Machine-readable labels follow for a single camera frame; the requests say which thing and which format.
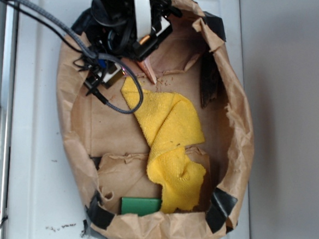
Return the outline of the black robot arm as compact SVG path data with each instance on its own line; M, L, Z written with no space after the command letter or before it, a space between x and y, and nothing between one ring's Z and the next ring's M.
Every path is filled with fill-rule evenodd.
M41 14L68 33L80 46L84 55L95 56L82 45L79 35L86 33L90 42L99 42L108 53L144 60L171 34L170 14L181 15L171 0L92 0L71 28L30 0L16 2Z

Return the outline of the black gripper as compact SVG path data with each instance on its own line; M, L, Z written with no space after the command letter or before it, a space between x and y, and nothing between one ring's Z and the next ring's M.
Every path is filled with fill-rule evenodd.
M171 34L168 0L92 0L72 25L110 53L143 61Z

